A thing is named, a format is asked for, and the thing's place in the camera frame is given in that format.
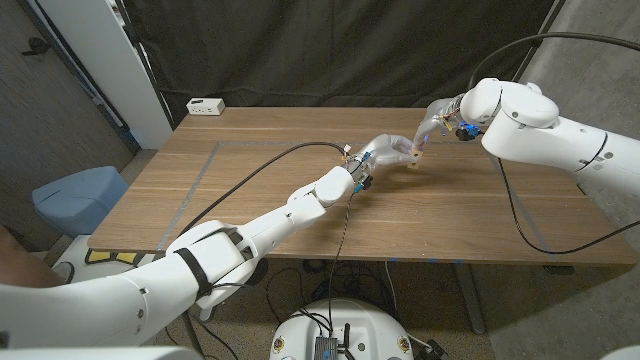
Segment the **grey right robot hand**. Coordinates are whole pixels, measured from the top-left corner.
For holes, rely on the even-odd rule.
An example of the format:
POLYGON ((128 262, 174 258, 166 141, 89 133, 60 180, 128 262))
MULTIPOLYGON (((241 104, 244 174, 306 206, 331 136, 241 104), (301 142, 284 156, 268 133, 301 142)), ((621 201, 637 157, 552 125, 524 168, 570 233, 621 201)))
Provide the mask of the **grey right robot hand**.
POLYGON ((448 122, 452 127, 464 122, 460 114, 460 104, 463 97, 464 93, 461 93, 453 98, 433 101, 427 107, 427 112, 416 130, 413 144, 420 146, 429 133, 437 129, 448 129, 445 122, 448 122))

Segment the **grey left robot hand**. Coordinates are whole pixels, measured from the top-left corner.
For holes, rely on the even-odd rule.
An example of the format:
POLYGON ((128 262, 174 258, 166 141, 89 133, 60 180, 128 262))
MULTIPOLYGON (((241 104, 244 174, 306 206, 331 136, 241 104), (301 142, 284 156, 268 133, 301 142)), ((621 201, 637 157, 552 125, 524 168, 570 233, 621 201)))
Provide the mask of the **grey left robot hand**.
POLYGON ((412 147, 413 142, 404 136, 381 134, 361 148, 356 158, 360 160, 369 153, 365 166, 371 171, 378 166, 415 164, 418 158, 412 155, 412 147))

